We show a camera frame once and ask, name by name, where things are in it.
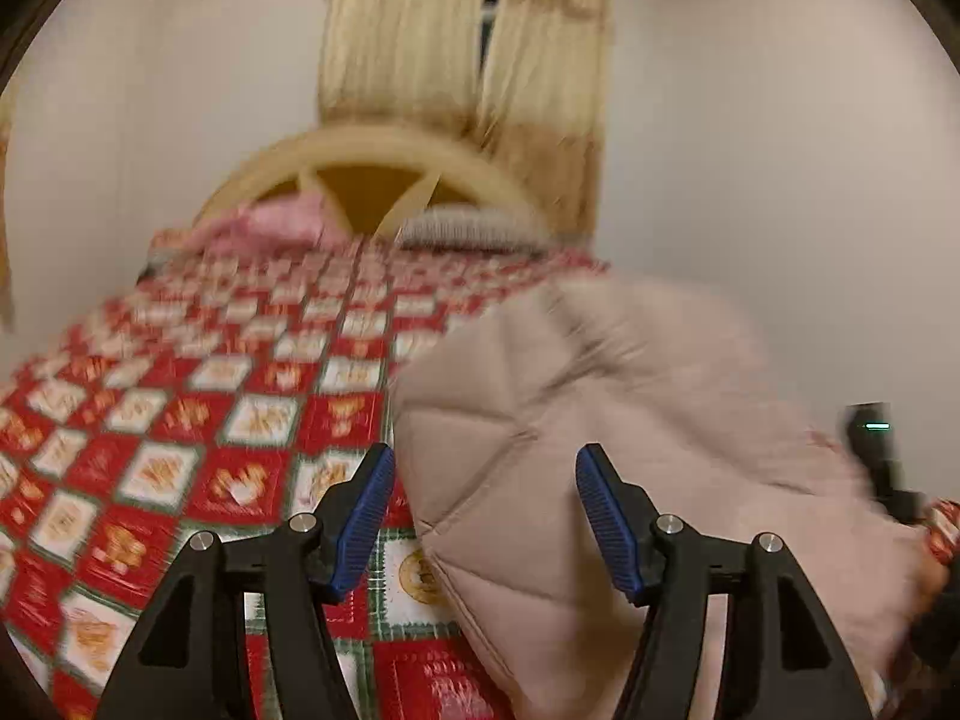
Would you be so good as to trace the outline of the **beige quilted puffer coat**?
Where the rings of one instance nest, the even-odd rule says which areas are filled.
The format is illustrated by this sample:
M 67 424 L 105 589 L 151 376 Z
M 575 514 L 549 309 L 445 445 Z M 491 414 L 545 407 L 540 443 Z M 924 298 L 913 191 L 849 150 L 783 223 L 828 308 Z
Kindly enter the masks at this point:
M 421 548 L 517 717 L 610 717 L 640 639 L 576 493 L 591 442 L 705 535 L 781 536 L 880 699 L 918 610 L 921 536 L 779 393 L 716 294 L 551 278 L 405 364 L 391 413 Z

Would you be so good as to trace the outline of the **pink floral pillow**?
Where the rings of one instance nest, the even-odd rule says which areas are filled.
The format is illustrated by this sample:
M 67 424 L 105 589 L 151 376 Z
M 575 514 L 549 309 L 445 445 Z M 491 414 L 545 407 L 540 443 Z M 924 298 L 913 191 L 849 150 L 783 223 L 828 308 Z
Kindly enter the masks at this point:
M 293 249 L 331 249 L 352 234 L 320 192 L 298 192 L 245 208 L 217 213 L 194 227 L 156 232 L 148 247 L 151 260 L 181 255 L 253 259 Z

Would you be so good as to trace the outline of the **red patchwork bear quilt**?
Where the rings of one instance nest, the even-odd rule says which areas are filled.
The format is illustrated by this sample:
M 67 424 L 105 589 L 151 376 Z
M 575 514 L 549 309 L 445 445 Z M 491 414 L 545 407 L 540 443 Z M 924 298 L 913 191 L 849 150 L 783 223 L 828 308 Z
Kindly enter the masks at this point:
M 374 242 L 161 268 L 2 392 L 8 718 L 521 718 L 439 587 L 395 461 L 398 371 L 576 254 Z M 786 541 L 709 536 L 583 445 L 643 615 L 607 718 L 952 718 L 896 645 L 871 700 Z

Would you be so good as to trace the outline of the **yellow patterned curtain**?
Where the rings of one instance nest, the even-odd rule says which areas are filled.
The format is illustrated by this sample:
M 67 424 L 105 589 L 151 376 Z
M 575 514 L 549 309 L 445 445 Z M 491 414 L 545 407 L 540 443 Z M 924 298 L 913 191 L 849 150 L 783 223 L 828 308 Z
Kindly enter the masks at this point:
M 325 122 L 427 127 L 469 142 L 551 231 L 596 232 L 612 0 L 327 0 Z

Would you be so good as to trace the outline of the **cream arched wooden headboard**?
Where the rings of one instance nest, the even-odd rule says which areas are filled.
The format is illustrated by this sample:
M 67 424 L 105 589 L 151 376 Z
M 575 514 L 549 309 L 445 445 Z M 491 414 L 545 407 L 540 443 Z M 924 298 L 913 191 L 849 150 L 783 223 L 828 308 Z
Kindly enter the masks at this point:
M 273 202 L 288 190 L 319 193 L 343 229 L 361 236 L 390 238 L 428 206 L 454 202 L 550 231 L 527 190 L 472 145 L 387 124 L 335 124 L 283 138 L 231 172 L 195 220 Z

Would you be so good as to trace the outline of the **grey plaid pillow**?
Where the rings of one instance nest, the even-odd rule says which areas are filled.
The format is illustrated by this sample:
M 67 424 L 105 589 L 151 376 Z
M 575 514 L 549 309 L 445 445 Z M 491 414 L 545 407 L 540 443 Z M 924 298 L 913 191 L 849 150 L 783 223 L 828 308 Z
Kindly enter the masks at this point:
M 405 249 L 535 252 L 553 247 L 548 234 L 534 224 L 488 208 L 443 205 L 428 208 L 405 221 L 394 242 Z

